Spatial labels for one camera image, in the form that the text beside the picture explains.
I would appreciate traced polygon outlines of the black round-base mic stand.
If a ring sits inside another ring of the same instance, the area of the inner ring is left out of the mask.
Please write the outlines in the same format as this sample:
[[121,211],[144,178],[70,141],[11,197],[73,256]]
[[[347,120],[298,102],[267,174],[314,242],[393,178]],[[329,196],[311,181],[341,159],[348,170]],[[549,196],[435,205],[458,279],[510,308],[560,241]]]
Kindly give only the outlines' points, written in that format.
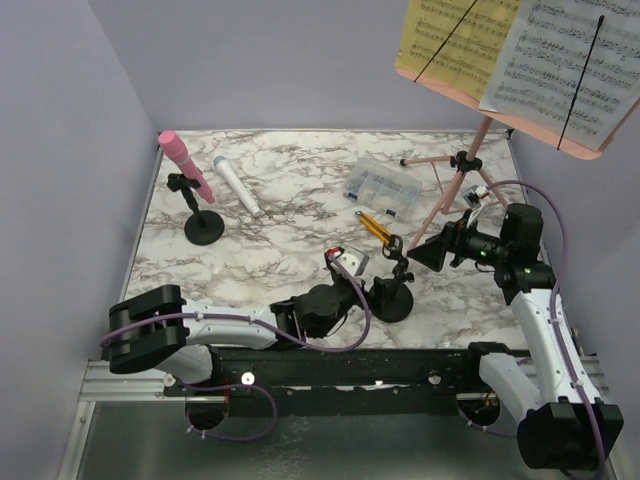
[[391,278],[375,277],[367,293],[367,300],[373,315],[382,322],[392,324],[406,319],[414,305],[412,292],[407,283],[414,281],[414,275],[408,271],[409,260],[403,255],[403,241],[391,234],[382,247],[386,259],[396,265]]

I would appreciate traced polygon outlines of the white toy microphone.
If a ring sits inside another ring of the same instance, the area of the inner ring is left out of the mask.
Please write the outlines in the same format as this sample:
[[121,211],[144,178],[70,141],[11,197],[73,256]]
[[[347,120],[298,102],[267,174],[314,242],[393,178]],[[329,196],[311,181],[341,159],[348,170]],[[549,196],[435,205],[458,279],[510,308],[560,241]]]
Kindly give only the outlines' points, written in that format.
[[263,214],[262,209],[237,176],[229,160],[224,156],[217,156],[213,160],[213,165],[217,173],[226,181],[251,216],[254,218],[260,217]]

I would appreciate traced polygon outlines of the pink toy microphone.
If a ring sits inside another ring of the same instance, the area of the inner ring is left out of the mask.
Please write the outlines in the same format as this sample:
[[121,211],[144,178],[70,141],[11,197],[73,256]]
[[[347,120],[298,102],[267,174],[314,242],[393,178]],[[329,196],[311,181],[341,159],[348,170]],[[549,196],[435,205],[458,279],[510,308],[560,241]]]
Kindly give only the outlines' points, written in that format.
[[199,187],[196,188],[199,196],[208,204],[214,204],[216,201],[214,192],[192,160],[188,148],[181,137],[174,131],[164,131],[158,136],[158,144],[165,156],[178,167],[187,179],[195,180],[199,183]]

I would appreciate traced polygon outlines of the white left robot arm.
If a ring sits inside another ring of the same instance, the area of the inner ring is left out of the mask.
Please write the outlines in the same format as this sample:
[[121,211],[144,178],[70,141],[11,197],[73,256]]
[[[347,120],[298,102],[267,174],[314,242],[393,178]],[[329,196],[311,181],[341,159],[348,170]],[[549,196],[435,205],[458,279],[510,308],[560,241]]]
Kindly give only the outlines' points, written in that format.
[[316,340],[354,307],[364,313],[366,337],[372,312],[363,283],[340,274],[332,280],[261,309],[207,307],[183,298],[179,286],[163,285],[112,306],[101,347],[113,374],[158,369],[209,395],[222,380],[216,347],[316,351]]

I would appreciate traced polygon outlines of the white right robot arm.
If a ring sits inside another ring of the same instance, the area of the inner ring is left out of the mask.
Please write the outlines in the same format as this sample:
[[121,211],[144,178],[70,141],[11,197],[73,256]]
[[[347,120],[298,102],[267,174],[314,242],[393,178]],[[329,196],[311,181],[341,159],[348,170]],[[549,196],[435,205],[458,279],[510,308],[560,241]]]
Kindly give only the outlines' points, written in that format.
[[526,338],[536,378],[530,380],[503,347],[478,346],[460,367],[469,390],[488,386],[517,423],[521,457],[531,469],[600,473],[624,424],[618,406],[606,403],[588,376],[563,313],[556,278],[539,260],[543,219],[522,203],[507,207],[498,236],[482,233],[472,211],[409,250],[410,259],[439,272],[465,260],[490,266],[494,281]]

